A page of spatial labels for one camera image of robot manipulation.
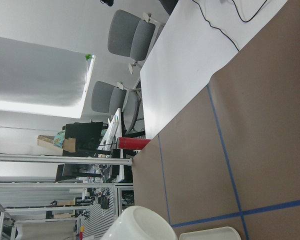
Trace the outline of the pale green cup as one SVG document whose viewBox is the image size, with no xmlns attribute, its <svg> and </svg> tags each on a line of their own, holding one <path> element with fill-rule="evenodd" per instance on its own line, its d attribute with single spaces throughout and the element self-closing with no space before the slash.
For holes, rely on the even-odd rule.
<svg viewBox="0 0 300 240">
<path fill-rule="evenodd" d="M 176 240 L 169 223 L 143 206 L 130 206 L 101 237 L 103 240 Z"/>
</svg>

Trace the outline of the red cylinder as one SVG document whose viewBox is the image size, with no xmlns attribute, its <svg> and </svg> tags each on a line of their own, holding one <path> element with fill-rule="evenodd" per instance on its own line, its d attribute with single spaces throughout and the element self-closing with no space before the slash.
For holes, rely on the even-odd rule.
<svg viewBox="0 0 300 240">
<path fill-rule="evenodd" d="M 142 150 L 150 141 L 150 139 L 119 137 L 117 147 L 124 150 Z"/>
</svg>

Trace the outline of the grey office chair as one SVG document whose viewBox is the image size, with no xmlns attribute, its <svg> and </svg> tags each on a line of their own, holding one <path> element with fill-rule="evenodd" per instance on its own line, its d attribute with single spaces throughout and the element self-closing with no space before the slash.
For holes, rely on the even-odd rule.
<svg viewBox="0 0 300 240">
<path fill-rule="evenodd" d="M 153 38 L 158 38 L 165 23 L 144 12 L 142 18 L 125 10 L 117 10 L 112 18 L 107 41 L 110 53 L 129 57 L 133 60 L 128 65 L 132 74 L 134 67 L 141 68 L 139 61 L 144 61 L 150 49 Z"/>
<path fill-rule="evenodd" d="M 141 88 L 127 88 L 121 82 L 112 85 L 97 81 L 92 91 L 91 108 L 95 112 L 108 115 L 114 115 L 118 109 L 121 109 L 125 129 L 129 132 L 134 129 L 139 120 L 141 90 Z"/>
</svg>

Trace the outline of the cream serving tray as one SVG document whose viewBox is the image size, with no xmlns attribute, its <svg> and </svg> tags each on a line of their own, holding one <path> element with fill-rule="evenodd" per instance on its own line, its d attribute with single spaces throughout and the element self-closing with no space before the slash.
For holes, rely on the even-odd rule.
<svg viewBox="0 0 300 240">
<path fill-rule="evenodd" d="M 180 240 L 241 240 L 239 233 L 229 226 L 186 232 L 179 236 Z"/>
</svg>

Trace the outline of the aluminium frame post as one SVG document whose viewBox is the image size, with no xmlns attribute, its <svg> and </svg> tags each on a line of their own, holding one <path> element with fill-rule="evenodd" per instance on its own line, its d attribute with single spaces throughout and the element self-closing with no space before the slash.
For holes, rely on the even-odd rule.
<svg viewBox="0 0 300 240">
<path fill-rule="evenodd" d="M 127 165 L 131 166 L 131 158 L 98 158 L 98 157 L 71 157 L 71 156 L 48 156 L 48 155 L 22 155 L 1 154 L 0 162 L 20 163 L 58 163 L 58 164 L 103 164 L 103 165 Z"/>
</svg>

